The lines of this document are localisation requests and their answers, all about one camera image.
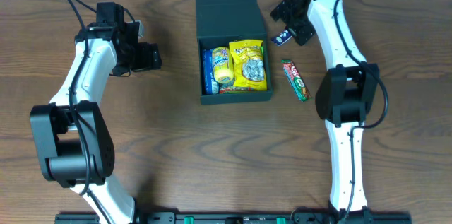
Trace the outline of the dark blue Dairy Milk bar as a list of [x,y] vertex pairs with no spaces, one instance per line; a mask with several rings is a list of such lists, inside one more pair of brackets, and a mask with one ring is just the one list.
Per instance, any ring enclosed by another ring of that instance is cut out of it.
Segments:
[[285,29],[283,30],[279,35],[273,37],[271,41],[276,44],[277,46],[282,46],[285,44],[288,40],[292,38],[292,34],[289,30]]

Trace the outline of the red green KitKat bar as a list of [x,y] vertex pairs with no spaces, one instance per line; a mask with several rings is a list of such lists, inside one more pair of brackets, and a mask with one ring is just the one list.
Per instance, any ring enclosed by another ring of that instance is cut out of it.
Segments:
[[281,63],[285,75],[287,76],[287,79],[298,99],[301,102],[306,102],[307,100],[309,100],[311,98],[310,92],[293,61],[282,60]]

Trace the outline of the black gift box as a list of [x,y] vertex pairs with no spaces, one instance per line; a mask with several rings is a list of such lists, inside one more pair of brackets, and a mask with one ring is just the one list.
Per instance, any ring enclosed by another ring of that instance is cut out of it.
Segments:
[[[202,105],[263,102],[271,99],[273,86],[264,23],[265,20],[257,0],[196,0],[196,40]],[[236,40],[261,40],[263,42],[263,64],[268,89],[245,93],[207,94],[204,83],[203,51],[214,47],[225,47]]]

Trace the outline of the blue Oreo cookie pack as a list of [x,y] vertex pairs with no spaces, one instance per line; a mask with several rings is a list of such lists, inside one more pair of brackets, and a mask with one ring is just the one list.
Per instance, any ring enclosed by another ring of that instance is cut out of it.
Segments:
[[203,87],[206,95],[216,95],[219,93],[218,82],[215,80],[212,65],[212,51],[203,50]]

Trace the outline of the yellow plastic candy canister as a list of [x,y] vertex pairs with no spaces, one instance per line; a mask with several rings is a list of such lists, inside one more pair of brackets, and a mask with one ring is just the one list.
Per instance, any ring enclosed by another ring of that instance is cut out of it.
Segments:
[[212,49],[212,67],[214,79],[218,83],[229,83],[234,79],[234,64],[227,47]]

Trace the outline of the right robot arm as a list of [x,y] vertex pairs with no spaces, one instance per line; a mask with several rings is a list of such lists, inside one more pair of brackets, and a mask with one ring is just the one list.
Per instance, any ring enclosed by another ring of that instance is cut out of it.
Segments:
[[289,39],[306,44],[317,36],[326,75],[315,95],[316,111],[325,122],[331,146],[332,187],[328,207],[331,223],[353,223],[364,218],[367,199],[362,184],[361,144],[367,129],[379,68],[368,64],[348,28],[343,0],[282,0],[270,13],[285,30],[276,45]]

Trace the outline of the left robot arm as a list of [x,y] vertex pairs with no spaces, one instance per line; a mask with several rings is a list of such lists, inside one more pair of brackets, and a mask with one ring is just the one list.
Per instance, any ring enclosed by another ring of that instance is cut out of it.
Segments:
[[124,20],[128,10],[101,2],[96,20],[75,36],[76,55],[68,75],[46,105],[30,112],[43,177],[81,195],[96,223],[138,223],[136,201],[114,175],[114,144],[100,111],[111,76],[160,69],[156,44],[140,42],[143,24]]

